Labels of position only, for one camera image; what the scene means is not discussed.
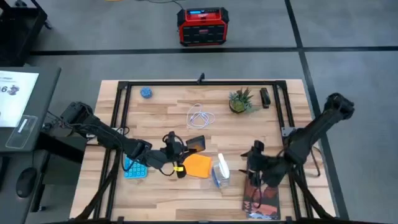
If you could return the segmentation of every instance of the clear plastic bottle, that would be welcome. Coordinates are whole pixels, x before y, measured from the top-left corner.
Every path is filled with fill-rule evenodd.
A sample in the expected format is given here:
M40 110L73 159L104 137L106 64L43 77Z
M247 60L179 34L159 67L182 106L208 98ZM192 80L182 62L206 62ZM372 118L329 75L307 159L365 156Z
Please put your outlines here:
M229 186L229 169L222 153L218 154L219 161L211 169L211 177L215 185L221 189Z

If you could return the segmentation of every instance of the book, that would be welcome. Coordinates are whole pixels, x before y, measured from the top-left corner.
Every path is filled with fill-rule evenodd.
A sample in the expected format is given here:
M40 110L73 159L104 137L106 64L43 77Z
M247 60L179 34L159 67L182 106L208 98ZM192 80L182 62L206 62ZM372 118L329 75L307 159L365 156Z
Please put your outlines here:
M38 76L38 73L0 71L0 127L17 127Z
M246 176L243 194L243 210L246 212L247 218L280 220L278 188L263 185L260 191L259 188L250 184Z

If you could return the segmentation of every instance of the red portable power station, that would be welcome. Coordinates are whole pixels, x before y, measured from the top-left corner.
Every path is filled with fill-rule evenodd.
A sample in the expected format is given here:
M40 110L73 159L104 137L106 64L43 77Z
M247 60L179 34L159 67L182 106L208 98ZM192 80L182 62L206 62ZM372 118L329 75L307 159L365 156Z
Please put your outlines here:
M181 9L177 13L180 43L184 46L223 44L228 22L228 11L223 7Z

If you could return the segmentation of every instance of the potted plant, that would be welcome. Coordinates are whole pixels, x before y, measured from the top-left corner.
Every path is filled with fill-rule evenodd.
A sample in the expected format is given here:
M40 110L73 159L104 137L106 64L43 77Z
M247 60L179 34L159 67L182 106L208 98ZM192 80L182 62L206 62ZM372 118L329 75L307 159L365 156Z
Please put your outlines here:
M253 95L249 96L250 91L249 88L246 88L244 92L240 89L236 93L229 93L229 108L232 112L240 114L245 111L253 112L255 110L250 102L250 98L253 97Z

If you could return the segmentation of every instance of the small succulent plant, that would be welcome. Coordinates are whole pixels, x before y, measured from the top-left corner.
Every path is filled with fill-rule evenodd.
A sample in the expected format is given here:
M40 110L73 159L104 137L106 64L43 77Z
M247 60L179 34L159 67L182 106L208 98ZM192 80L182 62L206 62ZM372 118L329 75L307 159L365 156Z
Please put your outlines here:
M251 90L249 90L249 88L246 88L245 91L243 91L243 89L240 89L236 91L236 93L229 93L231 106L238 113L243 111L253 111L252 103L250 102L250 98L252 98L253 95L249 96L250 91Z

